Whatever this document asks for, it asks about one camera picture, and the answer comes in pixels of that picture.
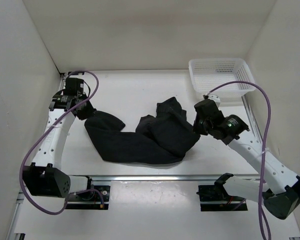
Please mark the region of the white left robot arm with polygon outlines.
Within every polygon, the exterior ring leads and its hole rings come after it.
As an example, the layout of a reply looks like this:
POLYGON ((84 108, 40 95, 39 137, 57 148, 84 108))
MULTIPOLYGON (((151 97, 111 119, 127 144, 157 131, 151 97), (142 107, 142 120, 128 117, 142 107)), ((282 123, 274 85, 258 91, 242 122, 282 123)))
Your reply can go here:
POLYGON ((67 175, 62 171, 62 154, 69 130, 76 118, 87 119, 95 109, 89 101, 59 118, 76 104, 87 99, 83 90, 58 91, 49 105, 46 130, 51 129, 40 141, 30 165, 22 170, 22 180, 30 194, 40 197, 65 198, 77 193, 83 200, 90 200, 95 188, 86 176, 67 175))

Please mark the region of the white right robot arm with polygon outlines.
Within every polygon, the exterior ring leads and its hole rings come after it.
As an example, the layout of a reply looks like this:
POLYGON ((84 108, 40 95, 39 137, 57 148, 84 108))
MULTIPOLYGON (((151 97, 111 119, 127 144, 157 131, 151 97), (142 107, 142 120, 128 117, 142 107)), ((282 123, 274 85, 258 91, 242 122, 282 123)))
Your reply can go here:
POLYGON ((260 175, 260 182, 249 182, 225 173, 215 182, 214 193, 220 200, 231 195, 260 203, 268 212, 285 220, 300 205, 300 175, 287 168, 250 132, 237 115, 225 117, 197 113, 193 129, 211 135, 243 157, 260 175))

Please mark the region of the black trousers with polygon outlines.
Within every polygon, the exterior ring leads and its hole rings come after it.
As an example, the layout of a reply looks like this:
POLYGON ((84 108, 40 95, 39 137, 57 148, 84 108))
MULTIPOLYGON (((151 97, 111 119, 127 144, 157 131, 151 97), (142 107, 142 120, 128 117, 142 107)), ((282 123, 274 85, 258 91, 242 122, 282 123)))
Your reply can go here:
POLYGON ((178 163, 200 139, 175 97, 158 103, 156 116, 141 117, 134 132, 124 132, 125 126, 116 116, 99 110, 84 123, 100 157, 111 163, 178 163))

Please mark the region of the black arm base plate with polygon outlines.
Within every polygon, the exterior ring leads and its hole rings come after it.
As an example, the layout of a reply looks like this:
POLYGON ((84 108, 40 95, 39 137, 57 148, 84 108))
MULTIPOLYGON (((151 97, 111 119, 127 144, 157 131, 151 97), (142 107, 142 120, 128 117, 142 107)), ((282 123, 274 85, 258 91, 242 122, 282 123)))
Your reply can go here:
POLYGON ((94 188, 98 190, 101 197, 97 192, 85 192, 72 195, 66 205, 66 210, 108 210, 110 202, 110 185, 95 185, 94 188))

